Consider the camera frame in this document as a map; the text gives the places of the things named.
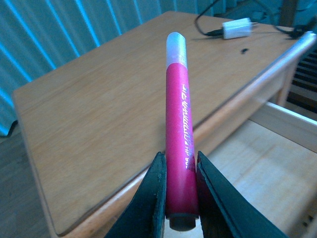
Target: wooden furniture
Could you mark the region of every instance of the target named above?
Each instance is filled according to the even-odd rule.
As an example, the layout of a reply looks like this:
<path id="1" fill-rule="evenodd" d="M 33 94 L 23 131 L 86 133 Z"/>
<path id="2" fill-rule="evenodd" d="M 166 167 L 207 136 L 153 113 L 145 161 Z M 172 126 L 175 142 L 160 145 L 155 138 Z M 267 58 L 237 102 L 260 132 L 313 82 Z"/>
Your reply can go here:
<path id="1" fill-rule="evenodd" d="M 282 3 L 279 25 L 293 26 L 298 0 L 284 0 Z"/>
<path id="2" fill-rule="evenodd" d="M 287 101 L 317 114 L 317 49 L 297 65 Z"/>
<path id="3" fill-rule="evenodd" d="M 299 57 L 316 40 L 312 33 L 289 40 L 269 25 L 248 38 L 208 39 L 195 17 L 167 12 L 14 92 L 52 237 L 100 228 L 103 237 L 164 151 L 170 32 L 187 39 L 194 134 L 204 153 L 272 96 L 283 105 Z M 223 21 L 202 17 L 200 24 Z"/>

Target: power adapter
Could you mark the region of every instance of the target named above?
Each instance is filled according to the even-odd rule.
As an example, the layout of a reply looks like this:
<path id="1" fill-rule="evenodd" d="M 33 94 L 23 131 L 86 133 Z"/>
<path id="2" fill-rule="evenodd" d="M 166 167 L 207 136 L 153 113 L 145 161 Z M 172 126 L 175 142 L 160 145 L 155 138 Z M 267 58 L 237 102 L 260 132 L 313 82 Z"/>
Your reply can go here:
<path id="1" fill-rule="evenodd" d="M 222 36 L 225 40 L 247 37 L 251 35 L 253 23 L 249 18 L 234 21 L 227 21 L 222 24 L 222 28 L 207 32 L 206 36 Z"/>

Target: cable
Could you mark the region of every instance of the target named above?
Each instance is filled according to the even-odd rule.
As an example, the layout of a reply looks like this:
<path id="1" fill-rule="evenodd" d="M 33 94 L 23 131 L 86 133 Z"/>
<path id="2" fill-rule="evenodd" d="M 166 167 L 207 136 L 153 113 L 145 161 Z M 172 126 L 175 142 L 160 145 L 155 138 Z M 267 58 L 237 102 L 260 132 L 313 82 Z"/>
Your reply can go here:
<path id="1" fill-rule="evenodd" d="M 8 132 L 8 135 L 0 135 L 0 138 L 9 138 L 9 137 L 12 135 L 12 133 L 13 133 L 13 131 L 14 131 L 14 129 L 16 128 L 17 125 L 18 125 L 18 121 L 15 120 L 15 121 L 12 123 L 11 127 L 10 127 L 10 130 L 9 130 L 9 132 Z"/>
<path id="2" fill-rule="evenodd" d="M 199 31 L 199 33 L 201 33 L 202 35 L 205 36 L 221 36 L 223 35 L 223 29 L 219 29 L 219 30 L 214 30 L 214 31 L 210 31 L 210 32 L 204 32 L 199 24 L 198 24 L 198 20 L 201 16 L 203 16 L 211 7 L 213 7 L 219 0 L 214 1 L 212 4 L 210 4 L 201 14 L 199 14 L 199 16 L 195 19 L 194 23 L 195 26 L 197 28 L 197 30 Z M 314 26 L 316 26 L 317 24 L 317 15 L 315 15 L 308 24 L 306 25 L 296 25 L 294 27 L 294 29 L 292 31 L 287 31 L 287 30 L 283 30 L 279 27 L 277 27 L 277 24 L 275 22 L 275 18 L 274 18 L 274 13 L 272 12 L 271 8 L 268 7 L 267 5 L 265 5 L 262 1 L 260 0 L 253 0 L 255 3 L 257 3 L 258 5 L 260 5 L 268 14 L 269 18 L 270 18 L 270 22 L 271 25 L 278 31 L 289 35 L 292 39 L 296 39 L 300 36 L 302 36 L 306 31 L 311 31 Z"/>
<path id="3" fill-rule="evenodd" d="M 198 17 L 196 17 L 196 19 L 194 21 L 197 30 L 199 31 L 199 33 L 201 33 L 204 36 L 221 36 L 222 35 L 222 31 L 221 30 L 209 31 L 209 32 L 205 33 L 205 32 L 203 32 L 203 30 L 198 25 L 199 18 L 201 18 L 210 8 L 212 8 L 219 1 L 220 0 L 216 0 L 212 4 L 210 4 L 202 13 L 199 14 Z"/>

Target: drawer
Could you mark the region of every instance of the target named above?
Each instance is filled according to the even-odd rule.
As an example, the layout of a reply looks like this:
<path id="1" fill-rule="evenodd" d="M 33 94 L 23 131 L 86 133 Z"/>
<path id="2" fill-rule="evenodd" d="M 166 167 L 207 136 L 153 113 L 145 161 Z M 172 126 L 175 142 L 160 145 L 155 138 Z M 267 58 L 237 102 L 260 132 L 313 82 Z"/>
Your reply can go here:
<path id="1" fill-rule="evenodd" d="M 266 103 L 208 158 L 254 207 L 290 237 L 317 237 L 316 121 Z M 167 222 L 165 237 L 177 236 L 203 237 L 200 221 L 195 229 L 181 235 Z"/>

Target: pink marker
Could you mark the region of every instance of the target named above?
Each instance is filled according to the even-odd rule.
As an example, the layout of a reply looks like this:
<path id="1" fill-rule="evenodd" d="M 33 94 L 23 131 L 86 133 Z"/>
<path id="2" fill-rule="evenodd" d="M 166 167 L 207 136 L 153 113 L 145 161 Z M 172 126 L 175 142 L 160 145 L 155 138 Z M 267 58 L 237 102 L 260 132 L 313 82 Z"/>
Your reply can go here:
<path id="1" fill-rule="evenodd" d="M 173 32 L 166 42 L 166 218 L 176 231 L 196 226 L 198 196 L 186 41 Z"/>

